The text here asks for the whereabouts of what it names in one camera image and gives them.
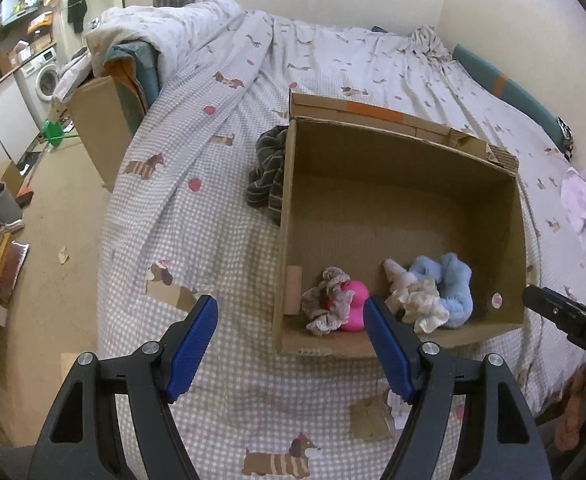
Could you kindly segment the person's hand holding gripper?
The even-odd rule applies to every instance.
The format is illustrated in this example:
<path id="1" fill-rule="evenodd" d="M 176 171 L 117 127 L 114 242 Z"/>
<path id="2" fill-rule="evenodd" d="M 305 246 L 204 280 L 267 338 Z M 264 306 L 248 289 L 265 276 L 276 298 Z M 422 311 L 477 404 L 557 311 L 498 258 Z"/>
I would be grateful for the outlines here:
<path id="1" fill-rule="evenodd" d="M 586 388 L 586 366 L 582 366 L 574 375 L 568 393 L 568 401 L 563 414 L 558 418 L 553 434 L 553 443 L 560 454 L 573 451 L 579 443 L 581 405 L 584 403 Z"/>

